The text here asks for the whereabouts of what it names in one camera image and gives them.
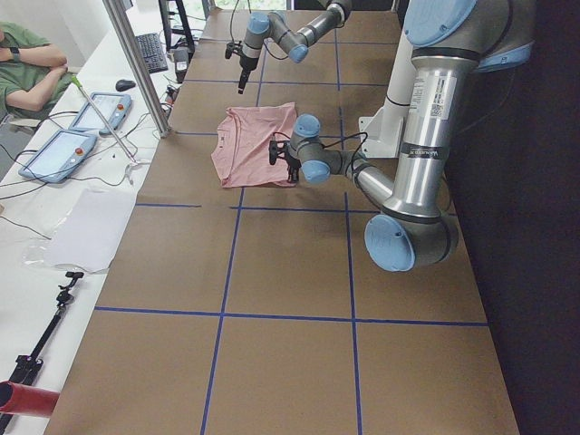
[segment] watch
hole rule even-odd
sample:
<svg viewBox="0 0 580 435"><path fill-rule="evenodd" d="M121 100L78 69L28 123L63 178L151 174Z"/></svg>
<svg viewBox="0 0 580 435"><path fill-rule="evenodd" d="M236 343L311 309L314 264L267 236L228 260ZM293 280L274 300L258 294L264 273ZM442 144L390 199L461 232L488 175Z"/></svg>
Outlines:
<svg viewBox="0 0 580 435"><path fill-rule="evenodd" d="M20 50L18 50L18 47L10 47L10 53L12 53L13 61L20 62Z"/></svg>

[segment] black keyboard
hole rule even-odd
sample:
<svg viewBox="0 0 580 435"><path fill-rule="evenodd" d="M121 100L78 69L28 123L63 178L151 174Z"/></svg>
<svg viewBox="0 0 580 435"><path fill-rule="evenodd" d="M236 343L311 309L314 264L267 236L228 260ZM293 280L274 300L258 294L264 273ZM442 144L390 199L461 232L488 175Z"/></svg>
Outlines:
<svg viewBox="0 0 580 435"><path fill-rule="evenodd" d="M169 69L158 34L138 34L136 39L150 73L158 73Z"/></svg>

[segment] sheet of paper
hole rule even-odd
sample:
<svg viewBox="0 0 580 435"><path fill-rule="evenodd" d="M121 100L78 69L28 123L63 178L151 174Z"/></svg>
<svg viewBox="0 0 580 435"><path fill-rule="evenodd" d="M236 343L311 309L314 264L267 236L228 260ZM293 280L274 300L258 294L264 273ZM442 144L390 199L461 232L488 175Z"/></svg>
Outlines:
<svg viewBox="0 0 580 435"><path fill-rule="evenodd" d="M132 193L85 190L45 254L49 266L90 272L109 267L135 206Z"/></svg>

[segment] black tripod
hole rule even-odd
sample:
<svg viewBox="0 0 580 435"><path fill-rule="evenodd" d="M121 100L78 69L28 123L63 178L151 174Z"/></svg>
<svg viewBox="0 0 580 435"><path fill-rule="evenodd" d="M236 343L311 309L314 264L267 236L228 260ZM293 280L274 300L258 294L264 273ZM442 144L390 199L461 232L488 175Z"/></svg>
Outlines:
<svg viewBox="0 0 580 435"><path fill-rule="evenodd" d="M18 355L16 358L16 368L12 372L10 379L8 381L14 383L21 383L22 385L32 385L36 379L36 375L43 366L43 360L39 358L40 352L48 342L48 339L56 329L56 325L61 321L66 312L66 305L73 302L73 295L69 292L73 289L77 280L84 276L83 272L67 272L66 277L71 278L71 282L68 285L59 285L61 293L56 296L56 313L53 316L53 320L48 324L44 330L43 336L40 338L38 344L34 347L30 355ZM0 413L0 435L5 433L6 427L12 419L12 414L2 414Z"/></svg>

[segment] red tube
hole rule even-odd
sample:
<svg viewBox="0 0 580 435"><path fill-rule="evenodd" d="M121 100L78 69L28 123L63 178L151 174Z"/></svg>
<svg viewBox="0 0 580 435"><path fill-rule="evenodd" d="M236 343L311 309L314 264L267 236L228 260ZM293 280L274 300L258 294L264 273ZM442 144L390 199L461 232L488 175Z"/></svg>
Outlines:
<svg viewBox="0 0 580 435"><path fill-rule="evenodd" d="M50 417L59 393L10 381L0 382L0 412Z"/></svg>

